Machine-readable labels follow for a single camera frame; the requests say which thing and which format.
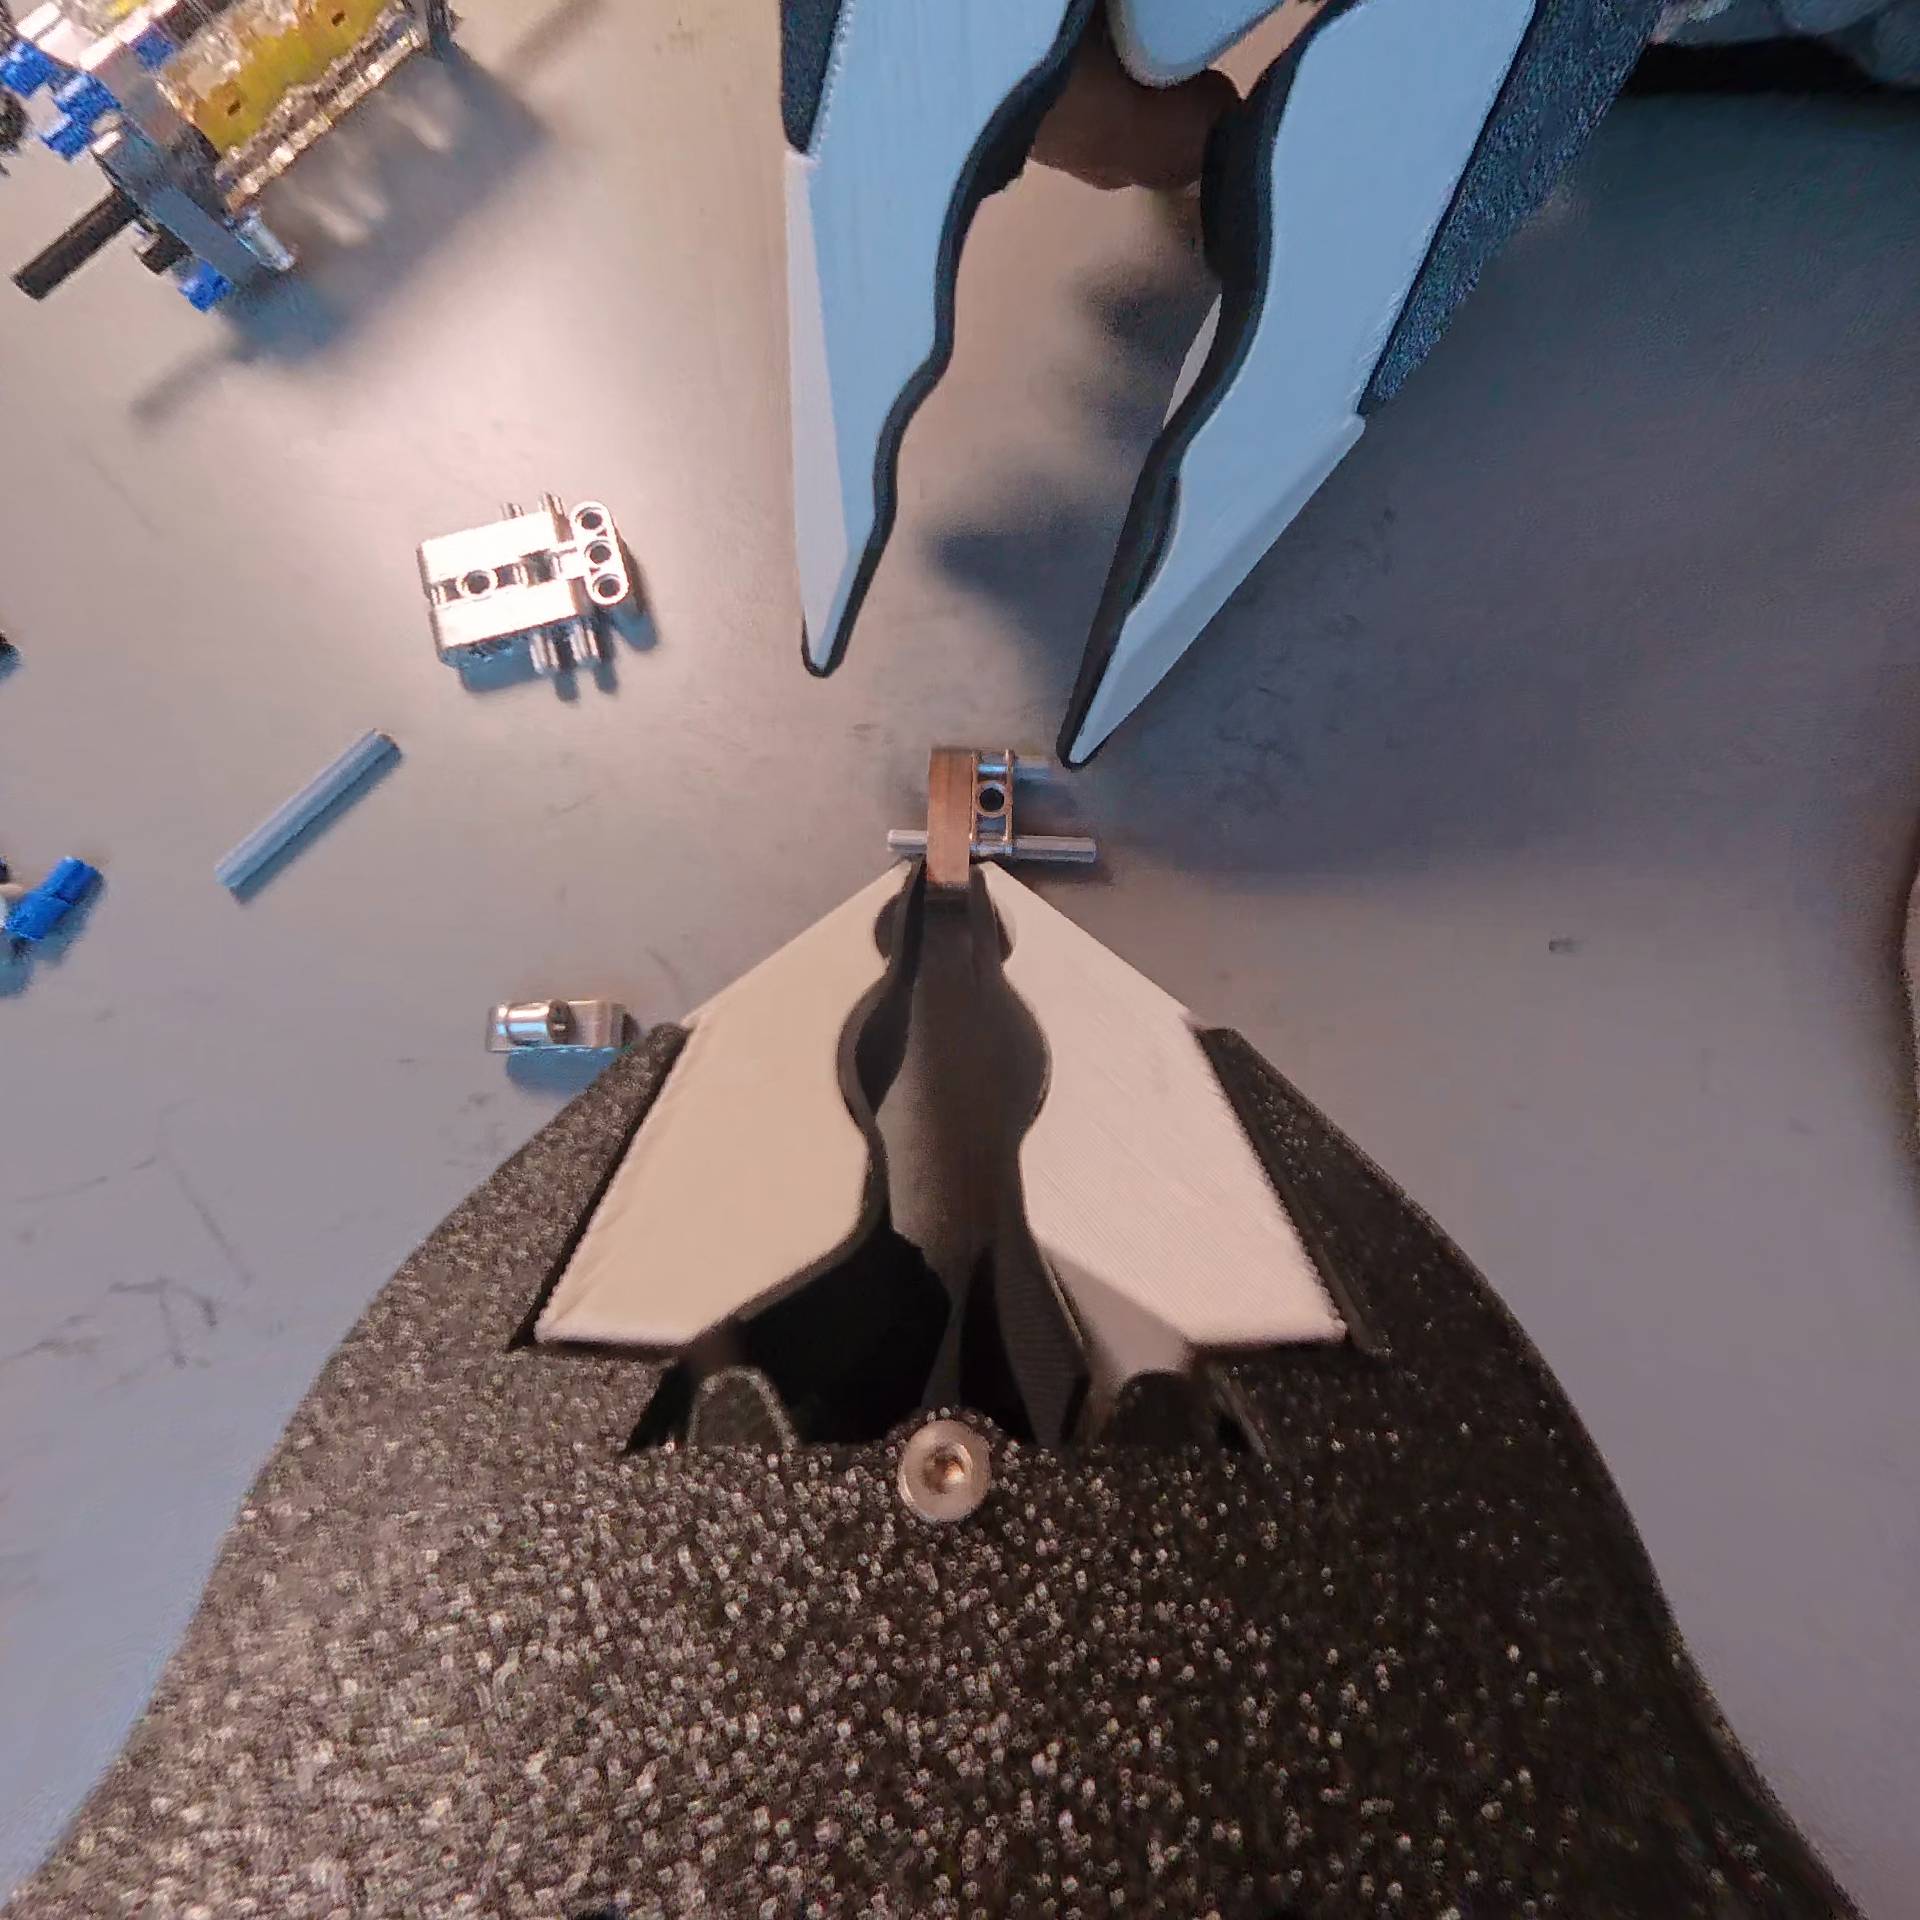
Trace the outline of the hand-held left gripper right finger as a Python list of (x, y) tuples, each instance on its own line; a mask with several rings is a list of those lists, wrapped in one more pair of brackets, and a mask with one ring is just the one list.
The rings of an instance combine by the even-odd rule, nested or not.
[(1189, 1009), (1016, 877), (983, 879), (1013, 941), (1005, 976), (1046, 1050), (1020, 1140), (1025, 1216), (1093, 1376), (1343, 1341)]

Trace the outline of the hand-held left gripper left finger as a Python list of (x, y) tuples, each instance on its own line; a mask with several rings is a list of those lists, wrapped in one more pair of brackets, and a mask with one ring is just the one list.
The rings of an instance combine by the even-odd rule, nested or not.
[(543, 1345), (681, 1353), (840, 1260), (884, 1201), (905, 1052), (899, 863), (697, 1006), (552, 1284)]

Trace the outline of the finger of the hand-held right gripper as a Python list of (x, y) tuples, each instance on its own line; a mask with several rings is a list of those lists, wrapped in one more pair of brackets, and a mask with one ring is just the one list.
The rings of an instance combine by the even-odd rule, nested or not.
[(1140, 468), (1059, 739), (1083, 767), (1364, 431), (1362, 396), (1534, 19), (1327, 5), (1222, 130), (1219, 303)]
[(893, 536), (972, 218), (1018, 178), (1093, 13), (783, 5), (793, 524), (815, 677), (839, 670)]

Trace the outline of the chrome T-shaped connector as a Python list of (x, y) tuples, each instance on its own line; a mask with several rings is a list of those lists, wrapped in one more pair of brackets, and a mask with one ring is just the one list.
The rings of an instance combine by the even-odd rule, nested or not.
[(523, 999), (493, 1006), (486, 1050), (508, 1054), (613, 1054), (635, 1045), (638, 1024), (606, 996)]

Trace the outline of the chrome thin liftarm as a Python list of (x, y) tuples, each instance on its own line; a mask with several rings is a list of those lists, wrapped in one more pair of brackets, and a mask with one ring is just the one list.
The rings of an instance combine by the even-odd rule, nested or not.
[(937, 747), (926, 771), (924, 877), (932, 891), (967, 895), (974, 864), (979, 755)]

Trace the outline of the chrome beam assembly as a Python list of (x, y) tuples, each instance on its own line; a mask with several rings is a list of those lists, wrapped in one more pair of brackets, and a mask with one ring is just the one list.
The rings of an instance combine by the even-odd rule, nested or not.
[(436, 659), (459, 672), (519, 656), (543, 677), (613, 659), (638, 613), (638, 577), (613, 510), (545, 492), (493, 520), (420, 541), (418, 583)]

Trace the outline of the clear engine block model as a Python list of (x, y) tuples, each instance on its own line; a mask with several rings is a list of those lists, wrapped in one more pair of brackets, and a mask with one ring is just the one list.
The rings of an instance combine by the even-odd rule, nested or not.
[(296, 254), (266, 190), (403, 67), (454, 53), (447, 2), (5, 5), (5, 155), (86, 161), (105, 197), (25, 262), (46, 301), (121, 236), (199, 313)]

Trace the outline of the pile of mixed small connectors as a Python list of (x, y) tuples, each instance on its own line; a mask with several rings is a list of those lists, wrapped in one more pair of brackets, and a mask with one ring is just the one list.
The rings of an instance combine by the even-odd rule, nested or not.
[(2, 864), (5, 969), (63, 958), (84, 932), (105, 885), (105, 872), (76, 856), (60, 859), (35, 882), (16, 879), (13, 869)]

